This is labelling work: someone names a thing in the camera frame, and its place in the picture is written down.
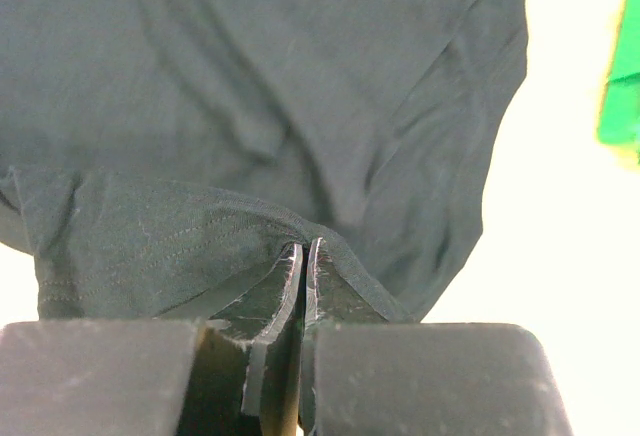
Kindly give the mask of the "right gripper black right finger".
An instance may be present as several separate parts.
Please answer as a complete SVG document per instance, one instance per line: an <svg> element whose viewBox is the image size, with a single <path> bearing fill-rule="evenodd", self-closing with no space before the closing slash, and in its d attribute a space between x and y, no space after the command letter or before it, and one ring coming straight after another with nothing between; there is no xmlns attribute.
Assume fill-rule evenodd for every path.
<svg viewBox="0 0 640 436"><path fill-rule="evenodd" d="M305 283L299 425L305 435L315 435L314 351L317 330L334 323L386 323L387 320L339 274L323 238L317 238L311 244Z"/></svg>

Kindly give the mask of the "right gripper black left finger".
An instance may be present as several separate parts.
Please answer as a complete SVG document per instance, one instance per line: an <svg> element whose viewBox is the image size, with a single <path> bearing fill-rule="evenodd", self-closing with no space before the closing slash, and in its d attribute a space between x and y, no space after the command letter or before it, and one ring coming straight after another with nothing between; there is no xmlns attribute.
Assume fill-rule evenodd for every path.
<svg viewBox="0 0 640 436"><path fill-rule="evenodd" d="M201 435L294 435L304 250L288 244L251 289L207 323L199 345Z"/></svg>

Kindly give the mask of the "black t shirt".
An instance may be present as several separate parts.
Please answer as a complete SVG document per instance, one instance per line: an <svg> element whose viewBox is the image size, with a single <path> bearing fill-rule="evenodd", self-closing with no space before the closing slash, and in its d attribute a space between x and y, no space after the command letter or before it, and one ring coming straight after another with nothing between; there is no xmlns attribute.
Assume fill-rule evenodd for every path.
<svg viewBox="0 0 640 436"><path fill-rule="evenodd" d="M41 318L156 316L321 238L420 320L527 39L524 0L1 0L1 239Z"/></svg>

